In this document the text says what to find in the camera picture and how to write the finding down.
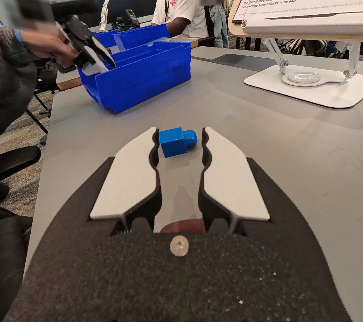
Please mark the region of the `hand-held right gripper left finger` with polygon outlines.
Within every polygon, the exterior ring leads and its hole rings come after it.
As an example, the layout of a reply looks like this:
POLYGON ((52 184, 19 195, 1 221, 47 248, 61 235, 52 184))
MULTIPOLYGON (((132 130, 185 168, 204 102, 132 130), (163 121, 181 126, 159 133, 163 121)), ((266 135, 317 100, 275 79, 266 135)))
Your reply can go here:
POLYGON ((145 218, 154 230, 162 206, 159 145, 159 129, 151 127, 115 154, 91 220, 118 220, 124 230, 130 230, 136 218, 145 218))

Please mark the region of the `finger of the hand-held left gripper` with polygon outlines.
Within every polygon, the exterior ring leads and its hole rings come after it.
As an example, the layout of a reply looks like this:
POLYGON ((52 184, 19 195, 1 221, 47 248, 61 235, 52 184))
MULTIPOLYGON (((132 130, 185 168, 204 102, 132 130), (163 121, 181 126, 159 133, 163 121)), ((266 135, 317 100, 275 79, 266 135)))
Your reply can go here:
POLYGON ((96 37, 92 37, 92 49, 100 61, 102 60, 103 62, 109 64, 112 68, 116 68, 116 63, 111 54, 96 37))
POLYGON ((92 44, 81 44, 81 70, 86 76, 101 74, 109 71, 109 64, 99 60, 92 44))

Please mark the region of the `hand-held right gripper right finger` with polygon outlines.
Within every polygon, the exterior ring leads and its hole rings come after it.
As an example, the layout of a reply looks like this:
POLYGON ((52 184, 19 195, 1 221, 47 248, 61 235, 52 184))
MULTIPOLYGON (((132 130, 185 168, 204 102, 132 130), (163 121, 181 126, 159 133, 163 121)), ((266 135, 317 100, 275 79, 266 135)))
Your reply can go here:
POLYGON ((202 129, 202 164, 198 207, 206 231, 217 219, 232 233, 241 221, 270 221, 247 157, 211 127, 202 129))

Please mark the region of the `blue plastic bin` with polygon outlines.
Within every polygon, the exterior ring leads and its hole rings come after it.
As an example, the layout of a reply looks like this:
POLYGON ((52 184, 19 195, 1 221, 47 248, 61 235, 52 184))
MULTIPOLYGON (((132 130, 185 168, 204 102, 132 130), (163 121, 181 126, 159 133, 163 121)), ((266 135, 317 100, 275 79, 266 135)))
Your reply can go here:
POLYGON ((191 42, 154 41, 112 55, 109 71, 86 76, 85 90, 103 109, 118 114, 191 78, 191 42))
POLYGON ((117 46, 119 51, 124 51, 144 44, 152 43, 161 38, 170 38, 166 24, 156 26, 148 25, 122 32, 114 29, 97 33, 95 36, 104 47, 111 48, 117 46))

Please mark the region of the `blue one-stud building block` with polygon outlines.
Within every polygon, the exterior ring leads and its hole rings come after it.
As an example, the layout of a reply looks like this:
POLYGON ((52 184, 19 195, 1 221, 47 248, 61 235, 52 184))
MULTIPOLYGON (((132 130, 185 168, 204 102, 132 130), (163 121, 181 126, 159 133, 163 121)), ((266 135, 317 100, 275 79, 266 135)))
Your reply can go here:
POLYGON ((197 145, 197 134, 194 130, 183 130, 181 127, 159 132, 160 146, 164 157, 173 157, 188 152, 197 145))

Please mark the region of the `person's left forearm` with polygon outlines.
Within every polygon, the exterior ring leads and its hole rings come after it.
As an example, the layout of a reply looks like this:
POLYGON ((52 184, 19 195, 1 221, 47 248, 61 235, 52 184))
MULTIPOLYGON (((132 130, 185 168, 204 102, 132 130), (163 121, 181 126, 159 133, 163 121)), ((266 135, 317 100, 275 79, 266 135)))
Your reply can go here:
POLYGON ((0 134, 27 109, 37 83, 36 59, 17 31, 0 27, 0 134))

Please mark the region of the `person's left hand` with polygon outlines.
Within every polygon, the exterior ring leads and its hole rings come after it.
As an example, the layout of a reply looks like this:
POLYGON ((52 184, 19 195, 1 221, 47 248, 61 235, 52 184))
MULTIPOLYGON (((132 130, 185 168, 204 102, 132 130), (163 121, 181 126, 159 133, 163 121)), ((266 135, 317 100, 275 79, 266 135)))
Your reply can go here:
POLYGON ((70 67, 79 52, 66 45, 58 35, 20 31, 26 49, 38 58, 55 58, 57 64, 70 67))

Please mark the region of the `white document stand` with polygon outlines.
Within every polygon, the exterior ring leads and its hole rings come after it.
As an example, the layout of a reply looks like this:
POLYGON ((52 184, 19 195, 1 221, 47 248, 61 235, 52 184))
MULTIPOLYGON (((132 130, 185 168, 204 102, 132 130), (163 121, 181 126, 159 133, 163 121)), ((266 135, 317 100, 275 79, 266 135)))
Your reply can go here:
POLYGON ((243 20, 233 23, 241 0, 234 0, 229 29, 236 36, 264 39, 273 56, 273 65, 244 80, 244 83, 270 92, 334 109, 347 109, 362 100, 362 73, 359 56, 363 39, 363 12, 324 16, 283 17, 243 20), (345 70, 293 65, 282 54, 275 39, 332 40, 347 42, 348 67, 345 70))

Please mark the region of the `person's own dark clothing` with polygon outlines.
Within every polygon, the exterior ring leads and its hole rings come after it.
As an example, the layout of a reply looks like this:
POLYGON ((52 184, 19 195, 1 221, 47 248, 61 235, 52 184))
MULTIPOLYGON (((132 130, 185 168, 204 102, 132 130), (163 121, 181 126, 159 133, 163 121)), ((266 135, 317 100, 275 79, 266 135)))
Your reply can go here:
POLYGON ((23 279, 33 218, 0 208, 0 320, 23 279))

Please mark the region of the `black white striped bag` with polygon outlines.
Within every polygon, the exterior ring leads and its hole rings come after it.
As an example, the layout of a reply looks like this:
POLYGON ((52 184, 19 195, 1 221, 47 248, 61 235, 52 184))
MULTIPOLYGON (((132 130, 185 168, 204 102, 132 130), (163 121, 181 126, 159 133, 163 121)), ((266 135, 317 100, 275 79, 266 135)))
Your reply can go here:
POLYGON ((283 49, 291 55, 302 55, 305 51, 306 56, 313 56, 315 54, 313 42, 312 40, 290 39, 283 44, 283 49))

